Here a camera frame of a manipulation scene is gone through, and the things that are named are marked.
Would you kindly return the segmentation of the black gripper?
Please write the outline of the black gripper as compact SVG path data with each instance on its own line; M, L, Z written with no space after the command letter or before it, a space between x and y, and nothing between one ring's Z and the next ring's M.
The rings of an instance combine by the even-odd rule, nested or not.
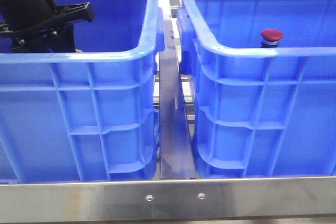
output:
M74 24L92 22L95 13L90 3L1 0L1 17L1 39L11 39L12 52L76 52Z

